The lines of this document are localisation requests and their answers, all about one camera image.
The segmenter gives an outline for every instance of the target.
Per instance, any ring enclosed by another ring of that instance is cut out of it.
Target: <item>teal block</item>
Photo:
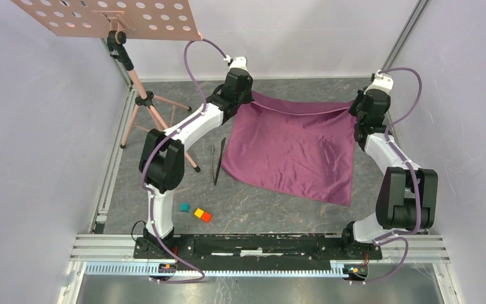
[[[181,212],[189,212],[191,210],[191,206],[188,203],[183,203],[180,205]]]

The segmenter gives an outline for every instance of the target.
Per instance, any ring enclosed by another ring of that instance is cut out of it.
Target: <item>music stand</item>
[[[127,54],[124,43],[130,39],[201,41],[196,29],[188,0],[11,0],[32,18],[57,36],[105,38],[111,55],[122,63],[139,96],[131,121],[120,144],[125,148],[127,139],[134,126],[139,106],[146,106],[156,128],[163,130],[168,125],[155,109],[152,100],[169,103],[191,111],[190,106],[157,96],[146,91],[139,80],[133,63]],[[185,153],[185,157],[196,172],[200,167]]]

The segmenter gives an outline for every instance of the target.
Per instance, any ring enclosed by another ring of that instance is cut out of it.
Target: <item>marble-patterned surface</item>
[[[201,82],[201,85],[209,95],[219,83]],[[356,96],[358,89],[368,84],[369,79],[255,80],[253,89],[289,101],[349,101]],[[159,96],[190,105],[193,109],[198,109],[202,102],[192,82],[160,82],[145,86]],[[159,102],[155,106],[169,122],[171,106]],[[189,112],[179,108],[175,121],[179,122],[187,115]],[[137,123],[148,129],[154,127],[146,109],[140,110]],[[185,177],[174,196],[176,233],[339,232],[348,222],[362,219],[374,211],[382,175],[375,162],[358,146],[355,148],[350,207],[241,184],[223,170],[214,186],[211,178],[212,145],[215,145],[218,157],[220,141],[230,135],[232,123],[233,120],[211,131],[189,150],[202,172],[196,173],[186,162]],[[146,131],[134,129],[122,154],[104,231],[106,234],[127,234],[135,221],[147,218],[147,196],[140,188],[138,171],[145,137]],[[180,204],[184,202],[190,203],[192,211],[202,208],[211,213],[211,222],[207,224],[199,220],[192,212],[180,212]]]

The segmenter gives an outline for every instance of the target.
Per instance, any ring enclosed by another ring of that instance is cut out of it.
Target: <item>pink perforated plate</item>
[[[197,41],[188,0],[11,0],[57,36],[107,38],[108,17],[129,39]]]

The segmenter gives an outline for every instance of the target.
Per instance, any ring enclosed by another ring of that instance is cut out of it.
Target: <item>floor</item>
[[[201,82],[211,94],[220,82]],[[369,79],[297,79],[255,80],[253,89],[262,94],[289,101],[350,101]],[[192,82],[146,84],[153,93],[198,109],[201,97]],[[172,107],[154,104],[167,122]],[[189,112],[177,109],[175,123]],[[154,127],[145,109],[139,111],[137,124]],[[216,157],[220,141],[229,137],[232,122],[211,131],[190,148],[189,153],[202,168],[193,171],[186,162],[185,177],[174,195],[175,233],[261,233],[261,232],[340,232],[352,220],[362,219],[375,209],[382,174],[375,162],[358,146],[354,152],[352,200],[350,207],[326,204],[287,194],[274,193],[233,180],[223,170],[216,186],[211,178],[212,145]],[[137,220],[147,218],[146,193],[140,188],[139,158],[146,131],[134,129],[124,149],[110,204],[105,234],[128,234]],[[210,223],[179,211],[181,203],[192,210],[202,208],[213,215]]]
[[[371,264],[380,277],[393,265]],[[209,277],[206,282],[163,286],[143,276],[87,275],[77,303],[444,303],[431,264],[404,265],[375,284],[349,286],[342,279],[315,277]]]

